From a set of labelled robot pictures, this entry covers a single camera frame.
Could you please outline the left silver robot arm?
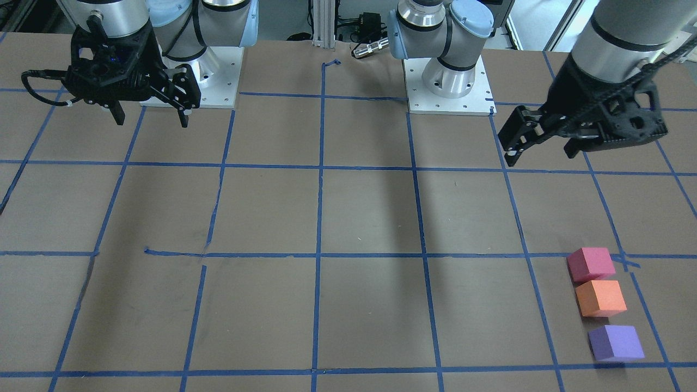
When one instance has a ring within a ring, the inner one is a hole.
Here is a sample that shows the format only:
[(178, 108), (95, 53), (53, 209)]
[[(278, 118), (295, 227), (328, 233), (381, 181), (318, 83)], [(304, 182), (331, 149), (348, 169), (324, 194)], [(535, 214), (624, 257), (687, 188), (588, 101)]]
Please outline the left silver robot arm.
[(473, 90), (485, 41), (505, 20), (520, 49), (568, 51), (542, 106), (515, 107), (498, 132), (513, 167), (555, 136), (568, 158), (666, 136), (654, 76), (695, 47), (691, 38), (662, 55), (694, 17), (694, 1), (400, 1), (387, 38), (396, 59), (425, 59), (421, 84), (450, 100)]

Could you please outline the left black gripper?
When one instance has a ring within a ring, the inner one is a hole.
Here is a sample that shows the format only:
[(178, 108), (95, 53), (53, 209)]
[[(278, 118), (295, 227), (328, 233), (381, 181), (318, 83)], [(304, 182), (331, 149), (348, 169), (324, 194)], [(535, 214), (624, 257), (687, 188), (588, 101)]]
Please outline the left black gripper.
[(568, 56), (540, 109), (518, 105), (497, 134), (505, 163), (513, 167), (523, 152), (567, 137), (568, 158), (594, 152), (652, 143), (668, 134), (659, 92), (653, 78), (668, 62), (643, 65), (638, 74), (620, 83), (587, 74)]

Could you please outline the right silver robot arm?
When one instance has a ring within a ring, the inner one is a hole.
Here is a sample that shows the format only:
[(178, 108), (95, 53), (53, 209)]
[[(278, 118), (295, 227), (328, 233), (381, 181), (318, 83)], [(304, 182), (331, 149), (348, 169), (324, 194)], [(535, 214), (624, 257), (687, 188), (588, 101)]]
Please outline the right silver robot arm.
[(124, 101), (192, 110), (233, 109), (244, 49), (256, 44), (257, 1), (65, 1), (76, 24), (59, 72), (76, 98), (125, 121)]

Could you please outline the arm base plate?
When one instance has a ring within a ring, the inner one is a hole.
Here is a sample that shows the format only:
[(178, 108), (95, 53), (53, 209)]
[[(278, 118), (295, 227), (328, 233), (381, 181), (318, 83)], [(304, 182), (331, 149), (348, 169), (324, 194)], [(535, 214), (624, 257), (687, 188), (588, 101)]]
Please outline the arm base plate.
[(234, 109), (241, 77), (243, 47), (208, 46), (188, 60), (201, 92), (200, 108)]
[(402, 64), (411, 114), (497, 113), (482, 56), (472, 69), (462, 72), (446, 68), (437, 59), (404, 59)]

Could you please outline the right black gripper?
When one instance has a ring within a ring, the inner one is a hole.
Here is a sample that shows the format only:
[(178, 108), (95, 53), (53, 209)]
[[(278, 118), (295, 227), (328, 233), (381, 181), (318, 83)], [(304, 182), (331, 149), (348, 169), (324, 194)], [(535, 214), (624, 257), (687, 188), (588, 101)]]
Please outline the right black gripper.
[(110, 38), (102, 20), (90, 16), (87, 28), (78, 27), (71, 38), (71, 64), (64, 86), (77, 99), (108, 105), (115, 123), (122, 126), (125, 112), (119, 100), (142, 101), (155, 97), (174, 107), (182, 127), (201, 104), (201, 90), (189, 64), (161, 70), (161, 58), (149, 19), (131, 35)]

